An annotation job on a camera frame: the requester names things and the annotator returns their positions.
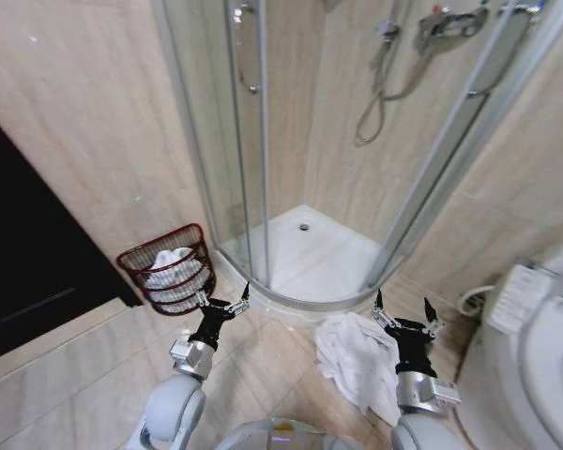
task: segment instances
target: toilet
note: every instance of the toilet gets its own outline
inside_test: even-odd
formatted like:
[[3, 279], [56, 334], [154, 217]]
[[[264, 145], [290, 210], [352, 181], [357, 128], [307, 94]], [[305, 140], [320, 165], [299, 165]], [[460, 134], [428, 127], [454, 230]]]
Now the toilet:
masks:
[[458, 386], [479, 450], [563, 450], [563, 246], [515, 265], [488, 296]]

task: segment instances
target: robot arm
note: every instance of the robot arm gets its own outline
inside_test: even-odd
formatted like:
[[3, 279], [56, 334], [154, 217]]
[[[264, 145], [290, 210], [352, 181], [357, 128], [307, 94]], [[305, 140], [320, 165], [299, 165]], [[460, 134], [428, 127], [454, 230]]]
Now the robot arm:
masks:
[[396, 365], [396, 398], [403, 416], [392, 429], [395, 450], [460, 450], [463, 444], [440, 422], [449, 409], [461, 402], [452, 382], [438, 380], [428, 352], [444, 324], [427, 298], [425, 317], [428, 324], [395, 319], [384, 311], [382, 292], [378, 291], [373, 318], [386, 333], [396, 339], [400, 362]]
[[398, 406], [404, 413], [430, 413], [445, 416], [461, 402], [453, 382], [438, 380], [428, 358], [437, 333], [444, 328], [435, 309], [425, 300], [428, 325], [407, 319], [395, 319], [384, 311], [382, 292], [377, 293], [373, 318], [398, 344], [400, 362], [396, 365]]
[[234, 304], [208, 300], [202, 291], [197, 295], [204, 317], [187, 342], [176, 340], [173, 344], [169, 354], [178, 373], [153, 389], [126, 450], [157, 450], [151, 439], [171, 443], [172, 450], [183, 450], [200, 420], [205, 406], [202, 384], [213, 365], [219, 332], [223, 323], [249, 308], [249, 285]]

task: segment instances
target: bidet control panel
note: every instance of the bidet control panel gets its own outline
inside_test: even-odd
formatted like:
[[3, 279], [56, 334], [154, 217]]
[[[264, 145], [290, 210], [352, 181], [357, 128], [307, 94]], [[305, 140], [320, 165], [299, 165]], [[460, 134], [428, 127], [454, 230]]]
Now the bidet control panel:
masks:
[[488, 323], [503, 333], [519, 333], [548, 294], [551, 277], [524, 265], [514, 265], [489, 302]]

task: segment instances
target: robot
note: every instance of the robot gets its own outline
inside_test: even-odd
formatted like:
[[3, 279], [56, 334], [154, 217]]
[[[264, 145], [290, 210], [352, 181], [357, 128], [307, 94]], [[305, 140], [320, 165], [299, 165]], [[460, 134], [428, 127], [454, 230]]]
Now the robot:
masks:
[[[202, 291], [197, 295], [204, 317], [187, 342], [177, 340], [173, 344], [169, 354], [178, 373], [153, 389], [126, 450], [156, 450], [151, 439], [171, 443], [171, 450], [187, 448], [205, 406], [201, 387], [212, 368], [221, 327], [250, 307], [248, 284], [240, 300], [233, 304], [207, 299]], [[427, 325], [395, 319], [384, 311], [381, 291], [373, 306], [373, 318], [396, 339], [399, 348], [397, 400], [403, 415], [392, 430], [392, 446], [396, 450], [460, 450], [465, 448], [463, 444], [438, 420], [461, 400], [454, 383], [438, 380], [428, 358], [432, 342], [443, 325], [427, 298], [425, 313]], [[266, 448], [362, 450], [364, 447], [351, 438], [326, 434], [308, 424], [273, 418], [238, 427], [216, 450]]]

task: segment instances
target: shower door frame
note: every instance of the shower door frame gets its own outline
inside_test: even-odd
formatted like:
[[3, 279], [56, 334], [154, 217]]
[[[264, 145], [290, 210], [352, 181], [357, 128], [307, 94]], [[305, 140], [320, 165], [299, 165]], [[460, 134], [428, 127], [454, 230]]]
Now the shower door frame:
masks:
[[[504, 31], [505, 26], [513, 12], [516, 0], [509, 0], [508, 8], [491, 34], [488, 42], [484, 46], [477, 64], [470, 74], [464, 85], [462, 93], [455, 102], [445, 125], [438, 135], [429, 156], [424, 163], [418, 178], [414, 183], [408, 197], [406, 198], [403, 208], [399, 215], [395, 218], [393, 226], [384, 241], [384, 245], [380, 249], [380, 253], [373, 266], [367, 272], [361, 290], [353, 296], [342, 301], [333, 303], [318, 303], [298, 300], [287, 297], [272, 291], [269, 288], [270, 274], [270, 235], [268, 232], [268, 223], [271, 219], [269, 207], [269, 189], [268, 189], [268, 148], [267, 148], [267, 122], [266, 122], [266, 0], [257, 1], [257, 18], [258, 18], [258, 39], [259, 39], [259, 83], [260, 90], [258, 95], [261, 96], [261, 136], [262, 136], [262, 161], [263, 161], [263, 208], [266, 212], [264, 221], [265, 236], [265, 252], [266, 252], [266, 283], [256, 280], [251, 274], [247, 274], [243, 267], [239, 266], [234, 258], [232, 258], [222, 247], [222, 242], [217, 236], [217, 228], [212, 209], [212, 202], [209, 198], [208, 186], [205, 181], [204, 165], [198, 148], [198, 141], [194, 132], [194, 126], [190, 115], [188, 92], [185, 88], [181, 77], [181, 64], [175, 52], [175, 45], [170, 31], [170, 24], [165, 12], [164, 0], [151, 0], [155, 18], [160, 34], [161, 47], [163, 49], [165, 61], [169, 69], [172, 86], [175, 91], [175, 100], [186, 136], [188, 138], [189, 149], [192, 158], [192, 164], [195, 169], [196, 178], [198, 180], [198, 188], [201, 198], [205, 206], [206, 218], [209, 229], [211, 230], [216, 250], [221, 253], [225, 260], [230, 263], [235, 270], [244, 278], [250, 280], [251, 285], [260, 294], [269, 298], [271, 301], [279, 303], [285, 307], [297, 308], [304, 311], [313, 312], [337, 312], [356, 307], [367, 298], [370, 298], [377, 289], [388, 280], [388, 278], [396, 271], [400, 264], [415, 249], [417, 243], [427, 232], [444, 204], [448, 201], [450, 194], [456, 188], [458, 182], [463, 178], [469, 167], [473, 164], [483, 146], [490, 139], [496, 128], [500, 125], [500, 121], [509, 111], [510, 106], [519, 97], [519, 94], [525, 87], [527, 80], [532, 76], [536, 67], [542, 58], [550, 51], [552, 44], [556, 41], [560, 33], [563, 31], [563, 0], [552, 0], [549, 11], [542, 19], [539, 29], [535, 32], [530, 42], [526, 45], [522, 54], [517, 56], [514, 66], [510, 69], [510, 73], [497, 88], [496, 95], [493, 95], [487, 104], [482, 106], [483, 111], [476, 117], [476, 127], [472, 133], [465, 131], [464, 140], [462, 140], [449, 157], [439, 158], [438, 149], [447, 137], [450, 125], [454, 122], [456, 115], [467, 99], [467, 95], [471, 90], [473, 83], [487, 61], [493, 46], [496, 44], [498, 37]], [[234, 88], [237, 87], [238, 81], [234, 76]], [[432, 180], [430, 184], [429, 172], [434, 169], [439, 174]], [[247, 207], [246, 196], [244, 196], [244, 207]], [[250, 240], [250, 229], [247, 229], [247, 238]]]

